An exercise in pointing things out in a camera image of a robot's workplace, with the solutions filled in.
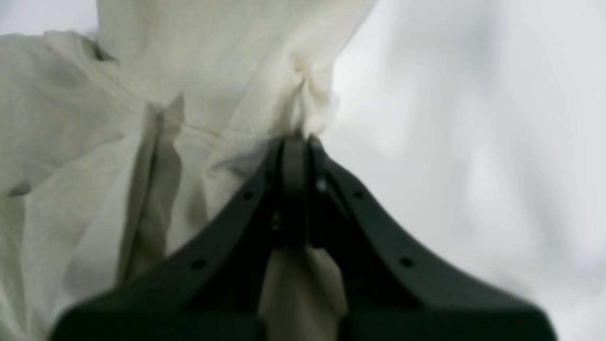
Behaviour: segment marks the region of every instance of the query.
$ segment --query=black plastic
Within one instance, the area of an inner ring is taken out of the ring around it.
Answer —
[[[348,316],[340,340],[555,340],[531,303],[470,277],[407,234],[317,138],[287,137],[175,255],[68,311],[52,341],[264,340],[257,316],[274,248],[324,248]]]

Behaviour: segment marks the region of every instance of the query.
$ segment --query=hanging shirt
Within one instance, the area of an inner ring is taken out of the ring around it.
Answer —
[[[269,139],[321,132],[333,62],[372,4],[103,1],[98,43],[0,37],[0,339],[45,340],[198,234]],[[338,282],[326,256],[272,256],[270,339],[335,337],[344,299],[309,276]]]

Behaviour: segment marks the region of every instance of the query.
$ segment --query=hole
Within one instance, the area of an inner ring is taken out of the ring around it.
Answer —
[[[206,266],[206,261],[204,259],[195,260],[191,263],[191,268],[194,270],[202,269]]]
[[[405,268],[412,268],[415,265],[415,263],[410,258],[400,259],[400,264]]]
[[[271,230],[272,231],[280,231],[282,229],[282,218],[280,216],[280,212],[276,211],[273,213],[271,217]]]
[[[316,189],[319,192],[325,192],[326,191],[326,180],[318,179],[318,181],[316,181]]]

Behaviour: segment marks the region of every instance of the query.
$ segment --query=blurred background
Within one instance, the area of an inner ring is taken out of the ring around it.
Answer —
[[[95,0],[0,0],[0,35],[95,38]],[[452,264],[606,340],[606,2],[379,0],[321,136]]]

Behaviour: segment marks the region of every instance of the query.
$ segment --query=white garment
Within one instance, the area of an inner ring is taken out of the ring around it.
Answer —
[[[72,14],[85,1],[68,2],[44,3],[66,3],[65,16],[37,0],[19,0],[15,10],[34,6],[8,18],[13,9],[2,7],[0,32],[92,27],[81,22],[88,10]],[[545,308],[561,341],[606,340],[604,8],[381,0],[336,63],[341,105],[322,134],[329,154],[409,232]],[[19,222],[21,201],[3,201],[1,224]],[[21,238],[4,231],[0,260],[15,254],[5,241]],[[2,262],[0,275],[16,262]],[[2,290],[20,297],[14,281]]]
[[[0,339],[45,340],[66,308],[196,235],[271,137],[321,132],[333,62],[372,5],[100,1],[100,49],[71,32],[0,37]],[[334,339],[346,308],[305,275],[338,285],[318,257],[270,260],[270,339]]]

